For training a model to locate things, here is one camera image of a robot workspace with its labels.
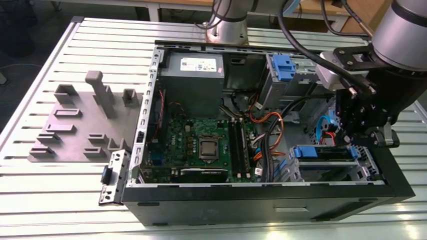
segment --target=cpu socket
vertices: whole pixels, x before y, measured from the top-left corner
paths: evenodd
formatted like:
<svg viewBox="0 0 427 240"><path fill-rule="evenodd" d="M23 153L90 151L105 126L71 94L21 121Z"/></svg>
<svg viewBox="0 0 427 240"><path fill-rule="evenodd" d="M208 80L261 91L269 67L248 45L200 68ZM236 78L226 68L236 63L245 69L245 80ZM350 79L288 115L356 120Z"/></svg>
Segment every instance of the cpu socket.
<svg viewBox="0 0 427 240"><path fill-rule="evenodd" d="M217 138L198 138L198 159L206 164L220 159L220 145Z"/></svg>

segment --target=wooden table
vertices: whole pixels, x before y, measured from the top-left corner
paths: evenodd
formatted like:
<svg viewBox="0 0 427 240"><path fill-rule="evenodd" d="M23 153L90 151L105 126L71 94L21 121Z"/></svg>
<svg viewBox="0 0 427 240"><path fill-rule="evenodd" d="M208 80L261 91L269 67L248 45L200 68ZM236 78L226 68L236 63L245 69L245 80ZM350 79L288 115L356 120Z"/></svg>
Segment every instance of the wooden table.
<svg viewBox="0 0 427 240"><path fill-rule="evenodd" d="M159 22L159 9L178 9L209 12L212 10L210 6L213 0L61 0L58 2L143 7L147 8L149 20L151 22ZM325 3L325 13L328 16L328 20L333 21L332 28L336 31L340 31L349 17L345 9L332 6L330 2L328 1ZM256 12L249 12L249 14L268 16L268 14ZM297 18L298 9L296 9L294 12L286 17ZM314 20L322 19L320 0L304 0L304 2L301 3L300 18Z"/></svg>

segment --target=green motherboard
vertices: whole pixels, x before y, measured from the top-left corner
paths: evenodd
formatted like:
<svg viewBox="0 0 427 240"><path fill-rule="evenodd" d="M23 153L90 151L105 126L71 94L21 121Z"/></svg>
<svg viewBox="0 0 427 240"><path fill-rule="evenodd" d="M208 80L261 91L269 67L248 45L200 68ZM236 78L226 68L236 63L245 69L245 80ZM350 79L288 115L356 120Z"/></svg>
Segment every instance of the green motherboard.
<svg viewBox="0 0 427 240"><path fill-rule="evenodd" d="M246 138L253 131L253 124L241 119L170 119L163 150L149 155L151 166L143 170L145 182L170 183L182 169L221 170L225 182L252 182L253 154Z"/></svg>

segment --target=aluminum table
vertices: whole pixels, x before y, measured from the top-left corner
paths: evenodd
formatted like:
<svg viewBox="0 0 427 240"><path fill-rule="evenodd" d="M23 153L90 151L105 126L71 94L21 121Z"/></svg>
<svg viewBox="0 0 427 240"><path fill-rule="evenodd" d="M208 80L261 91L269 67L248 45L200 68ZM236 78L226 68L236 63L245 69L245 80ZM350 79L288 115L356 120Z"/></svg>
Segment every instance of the aluminum table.
<svg viewBox="0 0 427 240"><path fill-rule="evenodd" d="M325 33L294 32L310 50L362 46ZM97 205L105 163L30 163L58 84L89 91L85 72L103 73L113 92L143 92L154 40L202 42L190 24L85 18L71 22L0 135L0 236L65 239L425 239L427 115L416 102L393 125L400 147L390 150L416 196L374 207L338 222L142 226L123 206ZM249 28L252 46L289 48L277 30Z"/></svg>

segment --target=ram slot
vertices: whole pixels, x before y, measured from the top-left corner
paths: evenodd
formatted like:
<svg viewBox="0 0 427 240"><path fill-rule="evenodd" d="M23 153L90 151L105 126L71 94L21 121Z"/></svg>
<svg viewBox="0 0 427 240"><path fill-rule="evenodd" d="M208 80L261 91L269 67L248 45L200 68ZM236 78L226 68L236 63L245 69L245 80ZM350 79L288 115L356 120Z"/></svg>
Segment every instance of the ram slot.
<svg viewBox="0 0 427 240"><path fill-rule="evenodd" d="M230 154L230 172L233 176L237 176L240 172L240 162L238 162L238 149L236 141L236 126L232 121L228 122L228 141L229 141L229 154Z"/></svg>
<svg viewBox="0 0 427 240"><path fill-rule="evenodd" d="M234 139L237 145L237 156L238 156L238 166L240 166L240 173L245 175L246 173L246 164L245 164L245 145L244 145L244 135L242 135L242 127L241 123L234 123Z"/></svg>

